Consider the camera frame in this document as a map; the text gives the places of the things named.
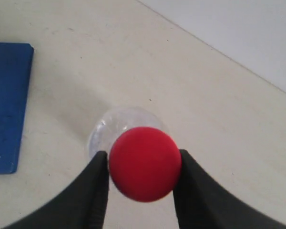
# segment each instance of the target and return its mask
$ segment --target clear plastic bottle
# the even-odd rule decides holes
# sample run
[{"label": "clear plastic bottle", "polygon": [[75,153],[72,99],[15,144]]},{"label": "clear plastic bottle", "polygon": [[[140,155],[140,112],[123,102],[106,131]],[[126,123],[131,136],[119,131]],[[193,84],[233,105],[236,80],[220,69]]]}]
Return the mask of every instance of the clear plastic bottle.
[{"label": "clear plastic bottle", "polygon": [[110,153],[116,139],[125,131],[148,126],[166,131],[164,124],[154,114],[140,107],[116,107],[106,112],[90,134],[87,148],[89,159],[98,151]]}]

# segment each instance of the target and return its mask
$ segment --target white wall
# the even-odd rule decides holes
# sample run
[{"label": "white wall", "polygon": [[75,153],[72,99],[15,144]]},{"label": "white wall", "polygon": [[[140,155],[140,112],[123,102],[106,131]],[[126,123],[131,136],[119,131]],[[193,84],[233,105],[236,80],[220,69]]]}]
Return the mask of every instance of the white wall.
[{"label": "white wall", "polygon": [[286,0],[142,0],[286,92]]}]

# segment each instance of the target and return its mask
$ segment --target blue book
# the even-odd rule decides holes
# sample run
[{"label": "blue book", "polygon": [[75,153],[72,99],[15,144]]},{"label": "blue book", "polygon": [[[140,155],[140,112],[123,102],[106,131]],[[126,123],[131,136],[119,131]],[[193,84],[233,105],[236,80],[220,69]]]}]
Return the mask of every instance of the blue book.
[{"label": "blue book", "polygon": [[17,170],[34,49],[0,43],[0,174]]}]

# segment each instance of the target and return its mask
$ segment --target blue notebook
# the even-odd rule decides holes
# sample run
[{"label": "blue notebook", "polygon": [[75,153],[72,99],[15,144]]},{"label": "blue notebook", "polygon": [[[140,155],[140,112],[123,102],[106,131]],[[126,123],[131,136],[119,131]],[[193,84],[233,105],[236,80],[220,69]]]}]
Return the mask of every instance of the blue notebook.
[{"label": "blue notebook", "polygon": [[17,170],[34,49],[0,43],[0,174]]}]

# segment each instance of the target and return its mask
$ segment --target table surface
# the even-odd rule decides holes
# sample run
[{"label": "table surface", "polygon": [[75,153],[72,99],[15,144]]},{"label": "table surface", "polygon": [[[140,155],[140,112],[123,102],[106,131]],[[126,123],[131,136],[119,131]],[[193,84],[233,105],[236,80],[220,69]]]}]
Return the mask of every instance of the table surface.
[{"label": "table surface", "polygon": [[[0,0],[0,41],[35,48],[0,227],[72,182],[93,125],[116,105],[155,113],[220,184],[286,223],[284,92],[134,0]],[[176,229],[172,195],[140,204],[112,187],[104,228]]]}]

